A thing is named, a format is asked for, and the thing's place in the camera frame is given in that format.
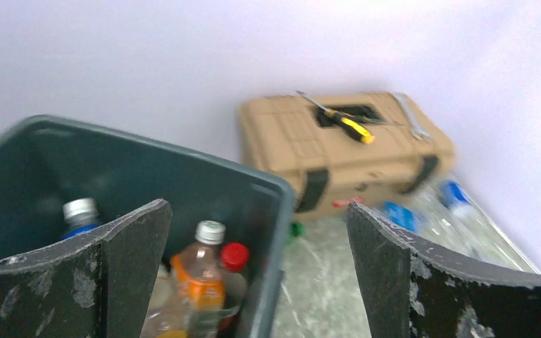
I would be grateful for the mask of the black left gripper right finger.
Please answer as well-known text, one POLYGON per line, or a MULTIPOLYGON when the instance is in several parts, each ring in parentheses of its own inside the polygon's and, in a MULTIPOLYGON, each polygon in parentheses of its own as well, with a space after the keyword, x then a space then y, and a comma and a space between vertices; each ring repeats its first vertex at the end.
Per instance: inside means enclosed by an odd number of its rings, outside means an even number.
POLYGON ((373 337, 541 337, 541 275, 459 254, 356 202, 346 226, 373 337))

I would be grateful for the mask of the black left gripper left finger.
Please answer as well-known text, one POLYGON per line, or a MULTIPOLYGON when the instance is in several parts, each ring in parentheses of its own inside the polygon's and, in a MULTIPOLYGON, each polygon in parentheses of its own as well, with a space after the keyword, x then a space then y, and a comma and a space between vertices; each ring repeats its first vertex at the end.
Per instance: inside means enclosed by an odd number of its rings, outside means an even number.
POLYGON ((0 337, 138 337, 170 229, 157 199, 0 260, 0 337))

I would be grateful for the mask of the blue label water bottle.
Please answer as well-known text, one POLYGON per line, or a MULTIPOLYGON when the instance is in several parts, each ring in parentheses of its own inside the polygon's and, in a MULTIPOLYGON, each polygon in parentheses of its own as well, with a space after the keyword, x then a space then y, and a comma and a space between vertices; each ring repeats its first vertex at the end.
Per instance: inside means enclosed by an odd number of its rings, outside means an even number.
POLYGON ((76 199, 64 204, 63 217, 67 228, 61 240, 88 232, 102 225, 97 204, 93 198, 76 199))

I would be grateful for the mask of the orange juice bottle gold cap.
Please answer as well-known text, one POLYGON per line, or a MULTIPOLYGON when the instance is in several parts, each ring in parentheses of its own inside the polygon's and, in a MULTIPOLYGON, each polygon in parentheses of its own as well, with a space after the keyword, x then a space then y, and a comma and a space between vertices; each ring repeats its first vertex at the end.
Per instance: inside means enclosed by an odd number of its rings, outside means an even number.
POLYGON ((219 258, 224 235, 224 224, 203 220, 197 225, 194 242, 170 260, 180 295, 188 305, 188 337, 218 335, 225 302, 219 258))

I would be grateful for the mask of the small red cap bottle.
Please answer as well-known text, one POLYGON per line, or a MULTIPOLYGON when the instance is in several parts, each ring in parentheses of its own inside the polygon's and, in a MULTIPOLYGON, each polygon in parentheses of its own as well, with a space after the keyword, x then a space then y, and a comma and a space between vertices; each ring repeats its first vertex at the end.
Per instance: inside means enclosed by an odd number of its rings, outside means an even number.
POLYGON ((231 326, 241 310, 248 289, 245 271, 249 258, 248 248, 239 242, 230 242, 220 251, 220 267, 225 290, 225 300, 218 325, 220 332, 226 331, 231 326))

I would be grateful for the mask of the large orange label bottle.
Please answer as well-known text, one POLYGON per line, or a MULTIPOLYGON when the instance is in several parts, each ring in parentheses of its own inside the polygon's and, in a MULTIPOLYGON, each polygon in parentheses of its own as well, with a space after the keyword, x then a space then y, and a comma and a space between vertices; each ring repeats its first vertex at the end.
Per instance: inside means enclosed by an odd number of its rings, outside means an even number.
POLYGON ((140 338, 187 337, 189 309, 169 269, 160 264, 140 338))

